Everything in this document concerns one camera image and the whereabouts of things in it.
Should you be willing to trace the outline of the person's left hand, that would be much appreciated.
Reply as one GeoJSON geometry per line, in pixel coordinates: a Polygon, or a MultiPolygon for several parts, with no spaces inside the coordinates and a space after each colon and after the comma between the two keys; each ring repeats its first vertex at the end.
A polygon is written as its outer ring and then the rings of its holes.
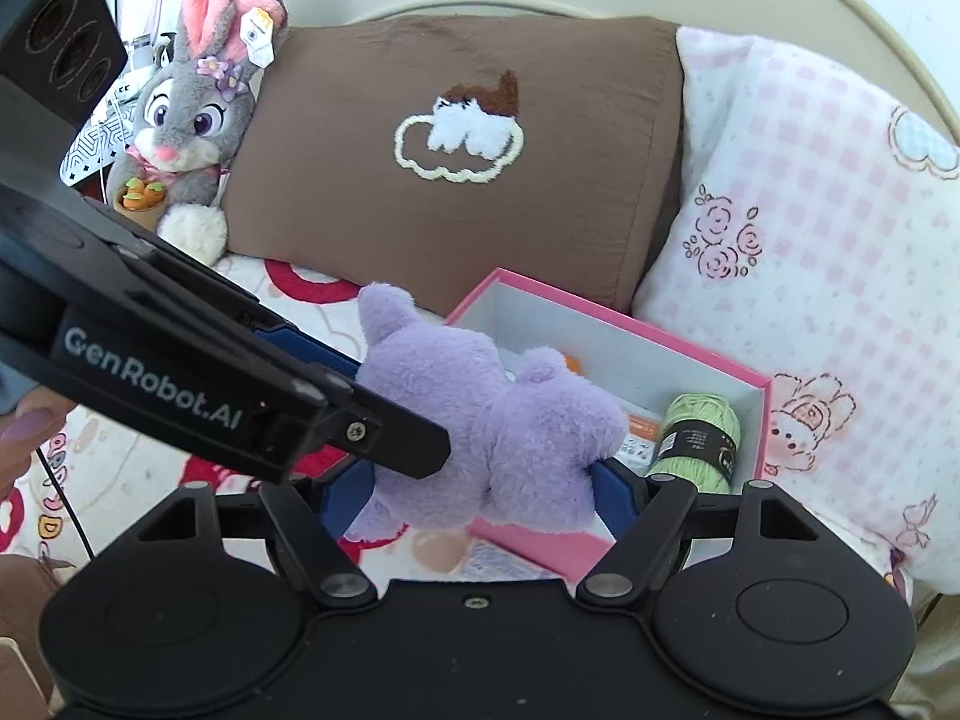
{"type": "Polygon", "coordinates": [[[57,434],[76,405],[48,388],[37,387],[2,418],[0,500],[5,500],[31,466],[37,449],[57,434]]]}

